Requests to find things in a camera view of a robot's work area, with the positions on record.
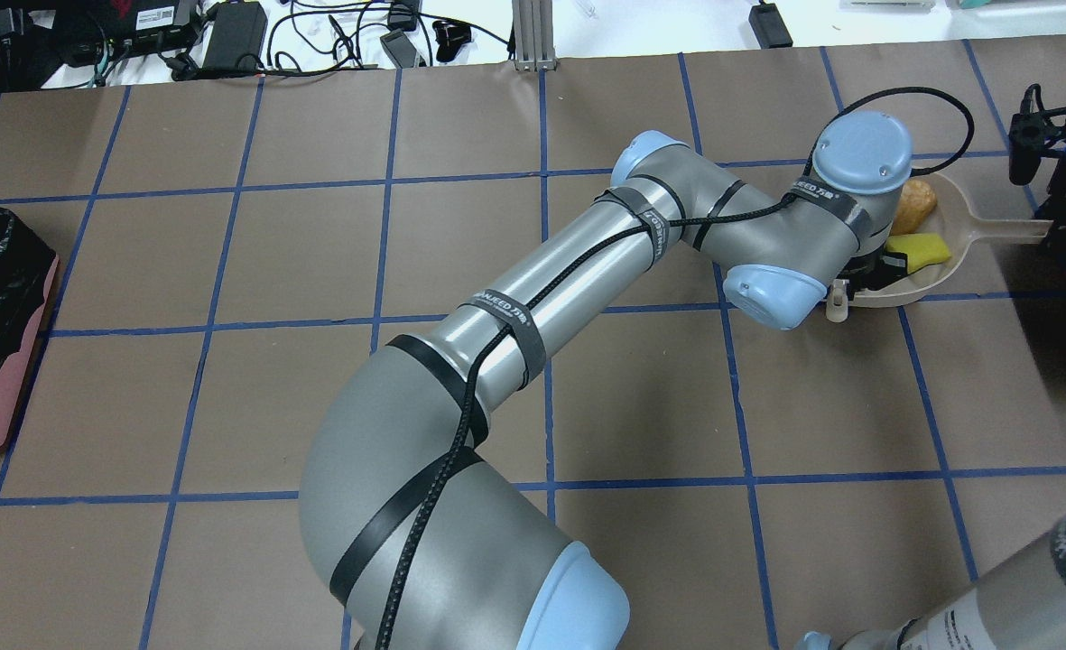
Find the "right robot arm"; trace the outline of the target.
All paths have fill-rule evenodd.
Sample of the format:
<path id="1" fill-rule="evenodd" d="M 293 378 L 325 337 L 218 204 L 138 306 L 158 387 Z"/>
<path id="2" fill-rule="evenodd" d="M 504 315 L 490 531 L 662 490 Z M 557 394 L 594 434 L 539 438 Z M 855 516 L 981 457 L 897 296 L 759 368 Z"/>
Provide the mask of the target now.
<path id="1" fill-rule="evenodd" d="M 860 108 L 872 100 L 904 94 L 928 95 L 957 108 L 966 119 L 967 133 L 959 150 L 938 165 L 909 172 L 908 162 L 905 165 L 897 163 L 893 168 L 881 174 L 893 178 L 897 173 L 902 173 L 899 178 L 908 180 L 912 174 L 939 172 L 960 159 L 969 148 L 975 129 L 969 108 L 942 90 L 900 87 L 872 92 L 842 108 L 818 136 L 806 159 L 806 172 L 820 173 L 821 178 L 835 188 L 846 190 L 850 186 L 847 193 L 851 190 L 865 193 L 863 190 L 870 185 L 868 180 L 872 178 L 868 172 L 839 173 L 838 167 L 846 165 L 854 169 L 850 166 L 853 163 L 868 164 L 871 159 L 892 160 L 902 153 L 908 161 L 912 145 L 887 145 L 886 135 L 866 135 L 881 140 L 871 143 L 881 144 L 876 148 L 867 149 L 872 155 L 845 151 L 821 153 L 827 147 L 822 140 L 830 132 L 834 135 L 851 129 L 853 132 L 859 132 L 858 129 L 868 132 L 871 121 L 876 124 L 887 117 L 868 114 L 866 119 L 859 116 L 858 120 L 853 120 L 853 116 L 859 115 L 856 111 Z M 842 645 L 834 645 L 830 637 L 822 633 L 810 632 L 795 649 L 1066 649 L 1066 515 L 1012 558 L 1003 560 L 986 575 L 979 576 L 971 587 L 948 604 L 930 610 L 924 616 L 912 618 L 897 630 L 866 630 Z"/>

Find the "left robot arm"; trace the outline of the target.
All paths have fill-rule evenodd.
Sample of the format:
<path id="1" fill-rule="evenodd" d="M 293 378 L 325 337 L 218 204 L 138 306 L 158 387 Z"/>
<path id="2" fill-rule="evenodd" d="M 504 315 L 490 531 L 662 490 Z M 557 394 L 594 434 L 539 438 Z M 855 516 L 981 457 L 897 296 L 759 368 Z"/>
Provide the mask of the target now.
<path id="1" fill-rule="evenodd" d="M 693 145 L 649 129 L 605 190 L 429 334 L 401 334 L 348 380 L 298 486 L 307 558 L 364 627 L 359 649 L 616 649 L 630 598 L 587 545 L 480 457 L 496 411 L 676 246 L 722 295 L 792 330 L 831 285 L 875 262 L 912 137 L 863 97 L 822 127 L 768 197 Z"/>

